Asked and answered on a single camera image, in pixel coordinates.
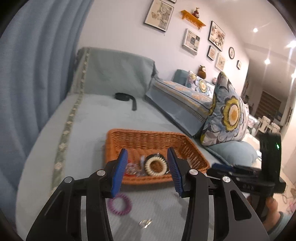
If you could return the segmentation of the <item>right hand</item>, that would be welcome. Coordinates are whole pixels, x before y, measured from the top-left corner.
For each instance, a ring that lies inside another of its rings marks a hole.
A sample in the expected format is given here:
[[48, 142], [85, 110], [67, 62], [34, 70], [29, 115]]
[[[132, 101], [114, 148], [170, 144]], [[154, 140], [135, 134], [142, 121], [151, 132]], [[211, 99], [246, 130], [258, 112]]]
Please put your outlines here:
[[263, 226], [266, 229], [270, 240], [275, 240], [290, 221], [291, 215], [278, 211], [278, 202], [273, 197], [266, 199], [268, 209]]

